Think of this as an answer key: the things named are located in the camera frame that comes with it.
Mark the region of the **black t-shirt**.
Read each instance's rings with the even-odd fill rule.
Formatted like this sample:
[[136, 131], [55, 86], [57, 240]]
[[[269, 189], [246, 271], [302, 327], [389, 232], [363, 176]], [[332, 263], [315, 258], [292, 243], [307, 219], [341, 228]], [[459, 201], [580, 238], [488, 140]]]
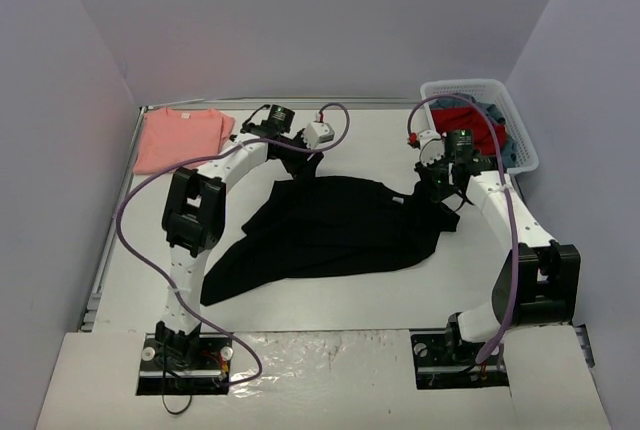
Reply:
[[422, 183], [411, 194], [351, 176], [277, 181], [235, 242], [207, 272], [208, 307], [284, 279], [403, 270], [428, 259], [459, 217]]

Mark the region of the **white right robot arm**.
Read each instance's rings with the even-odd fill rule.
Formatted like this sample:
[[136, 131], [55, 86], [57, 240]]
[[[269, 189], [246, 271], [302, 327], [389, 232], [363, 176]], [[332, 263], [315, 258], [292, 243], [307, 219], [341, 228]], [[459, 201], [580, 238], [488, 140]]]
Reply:
[[568, 323], [575, 313], [581, 257], [534, 218], [495, 156], [474, 147], [469, 130], [412, 133], [415, 170], [435, 202], [458, 195], [488, 223], [506, 257], [487, 302], [454, 316], [443, 339], [446, 356], [478, 362], [496, 352], [513, 327]]

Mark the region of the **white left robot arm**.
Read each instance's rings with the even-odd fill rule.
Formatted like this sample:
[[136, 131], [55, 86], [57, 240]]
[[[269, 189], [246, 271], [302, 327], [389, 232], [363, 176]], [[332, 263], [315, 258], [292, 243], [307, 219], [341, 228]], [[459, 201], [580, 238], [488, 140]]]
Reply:
[[224, 232], [228, 192], [270, 159], [298, 175], [312, 159], [309, 152], [335, 138], [321, 115], [287, 137], [294, 116], [289, 109], [271, 105], [261, 123], [242, 124], [230, 155], [199, 168], [180, 167], [173, 174], [161, 221], [170, 247], [172, 283], [155, 339], [166, 345], [165, 356], [179, 368], [195, 365], [201, 356], [200, 297], [207, 259]]

